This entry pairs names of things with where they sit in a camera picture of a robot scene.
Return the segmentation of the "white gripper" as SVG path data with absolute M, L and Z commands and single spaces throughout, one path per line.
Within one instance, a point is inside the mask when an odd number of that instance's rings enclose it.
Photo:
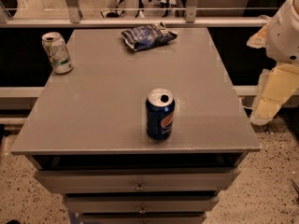
M 285 62 L 264 69 L 259 77 L 249 120 L 265 125 L 299 89 L 299 0 L 286 0 L 269 25 L 249 38 L 247 46 L 266 48 L 269 58 Z

